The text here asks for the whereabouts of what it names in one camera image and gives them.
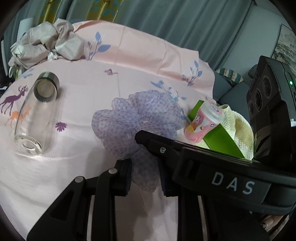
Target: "crumpled beige fabric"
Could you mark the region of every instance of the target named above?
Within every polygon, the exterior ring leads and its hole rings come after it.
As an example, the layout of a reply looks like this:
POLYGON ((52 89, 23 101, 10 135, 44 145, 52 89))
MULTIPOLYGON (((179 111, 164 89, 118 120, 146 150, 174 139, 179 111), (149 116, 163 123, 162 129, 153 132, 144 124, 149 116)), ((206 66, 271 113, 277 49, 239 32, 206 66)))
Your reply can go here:
POLYGON ((221 105, 225 118, 221 125, 233 139, 244 157, 252 160, 254 157, 254 135, 248 121, 239 113, 233 111, 229 105, 221 105))
POLYGON ((57 52, 68 60, 80 59, 84 51, 84 40, 73 30, 72 24, 63 19, 58 19, 53 25, 43 22, 30 28, 10 47, 12 57, 8 65, 28 69, 47 59, 50 52, 57 52))

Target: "green strip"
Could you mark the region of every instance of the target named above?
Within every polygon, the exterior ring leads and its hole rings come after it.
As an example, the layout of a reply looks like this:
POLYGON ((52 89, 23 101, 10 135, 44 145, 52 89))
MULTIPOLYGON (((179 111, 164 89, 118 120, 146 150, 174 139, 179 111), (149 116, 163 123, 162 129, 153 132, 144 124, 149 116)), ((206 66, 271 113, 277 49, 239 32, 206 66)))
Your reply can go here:
MULTIPOLYGON (((195 118, 197 111, 202 103, 203 101, 199 100, 192 111, 189 113, 188 118, 191 121, 193 121, 193 119, 195 118)), ((245 158, 233 139, 220 124, 205 135, 204 141, 211 150, 240 158, 245 158)))

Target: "purple bath pouf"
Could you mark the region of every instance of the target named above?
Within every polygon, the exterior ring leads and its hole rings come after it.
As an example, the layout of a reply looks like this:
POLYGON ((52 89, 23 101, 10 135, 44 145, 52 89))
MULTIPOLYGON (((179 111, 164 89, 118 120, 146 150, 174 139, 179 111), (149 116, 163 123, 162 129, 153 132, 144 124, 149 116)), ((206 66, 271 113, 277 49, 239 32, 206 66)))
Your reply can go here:
POLYGON ((135 135, 145 130, 176 139, 183 127, 181 111, 168 93, 157 90, 137 92, 128 99, 115 98, 112 110, 94 113, 92 129, 104 147, 118 160, 132 161, 132 181, 153 192, 159 181, 157 157, 136 143, 135 135))

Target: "metallic bottle lid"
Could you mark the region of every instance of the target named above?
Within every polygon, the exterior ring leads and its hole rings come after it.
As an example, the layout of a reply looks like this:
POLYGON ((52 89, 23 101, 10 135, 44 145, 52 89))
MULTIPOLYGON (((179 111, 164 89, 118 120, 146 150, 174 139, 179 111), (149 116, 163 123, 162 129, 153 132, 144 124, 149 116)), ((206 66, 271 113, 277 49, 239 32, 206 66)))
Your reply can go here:
POLYGON ((34 86, 35 97, 44 103, 50 102, 59 89, 59 79, 51 72, 43 72, 39 75, 34 86))

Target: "purple deer print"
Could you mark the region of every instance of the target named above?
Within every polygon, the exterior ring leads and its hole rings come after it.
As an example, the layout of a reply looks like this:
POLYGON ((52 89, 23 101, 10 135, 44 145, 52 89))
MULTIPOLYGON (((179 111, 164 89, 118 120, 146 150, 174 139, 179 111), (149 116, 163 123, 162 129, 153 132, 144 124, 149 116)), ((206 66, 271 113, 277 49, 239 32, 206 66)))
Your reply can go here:
POLYGON ((9 106, 6 108, 6 110, 4 111, 4 114, 6 113, 6 111, 8 110, 8 108, 10 107, 10 112, 9 112, 9 115, 11 115, 11 110, 12 110, 12 106, 13 106, 13 103, 18 100, 20 97, 24 96, 25 95, 25 92, 28 91, 28 87, 27 85, 23 86, 23 87, 19 87, 19 95, 11 95, 11 96, 8 96, 5 98, 5 100, 0 104, 0 106, 2 105, 2 108, 1 108, 1 113, 3 113, 3 107, 6 105, 6 104, 9 104, 9 106))

